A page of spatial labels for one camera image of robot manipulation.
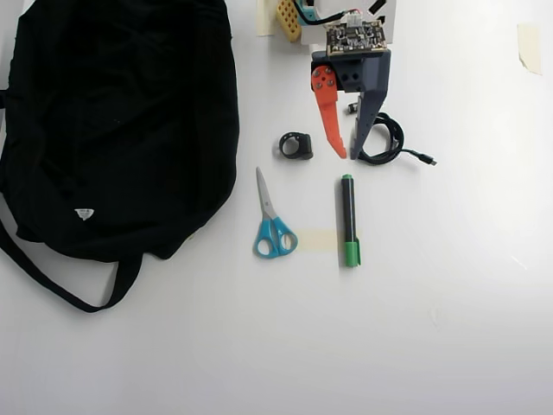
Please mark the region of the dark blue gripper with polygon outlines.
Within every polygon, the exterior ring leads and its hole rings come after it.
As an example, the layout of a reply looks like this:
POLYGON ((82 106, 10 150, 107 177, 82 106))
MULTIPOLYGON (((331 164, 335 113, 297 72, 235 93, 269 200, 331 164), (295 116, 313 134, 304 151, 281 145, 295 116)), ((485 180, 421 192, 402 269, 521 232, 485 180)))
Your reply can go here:
POLYGON ((327 141, 340 158, 346 158, 337 112, 338 90, 359 93, 350 158, 357 160, 387 96, 391 51, 328 56, 311 54, 311 86, 327 141))

